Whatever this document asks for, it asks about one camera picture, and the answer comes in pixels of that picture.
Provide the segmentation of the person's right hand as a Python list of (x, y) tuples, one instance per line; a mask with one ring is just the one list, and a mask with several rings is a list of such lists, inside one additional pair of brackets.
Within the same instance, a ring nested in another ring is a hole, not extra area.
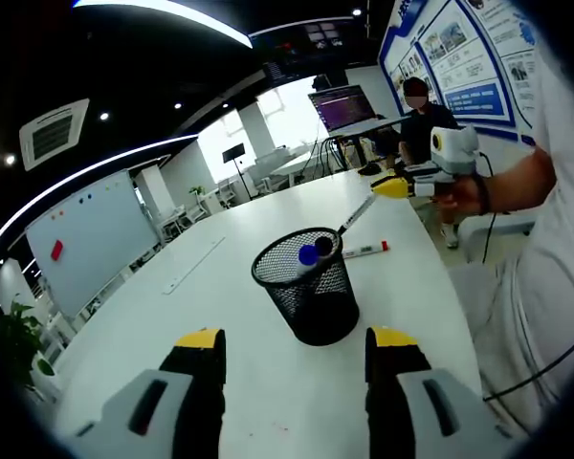
[(443, 184), (433, 201), (441, 209), (463, 215), (478, 215), (481, 202), (478, 187), (472, 177), (459, 177), (455, 182)]

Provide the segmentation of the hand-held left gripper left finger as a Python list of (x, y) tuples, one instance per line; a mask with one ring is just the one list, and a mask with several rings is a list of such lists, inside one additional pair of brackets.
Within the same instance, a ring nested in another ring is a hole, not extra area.
[(68, 442), (76, 458), (217, 458), (226, 409), (226, 336), (205, 328), (179, 338)]

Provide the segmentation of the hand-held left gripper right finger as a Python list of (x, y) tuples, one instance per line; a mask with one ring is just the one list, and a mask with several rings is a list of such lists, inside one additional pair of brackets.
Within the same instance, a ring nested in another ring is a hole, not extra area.
[(418, 342), (387, 327), (365, 336), (365, 411), (371, 458), (506, 458), (512, 435), (482, 399)]

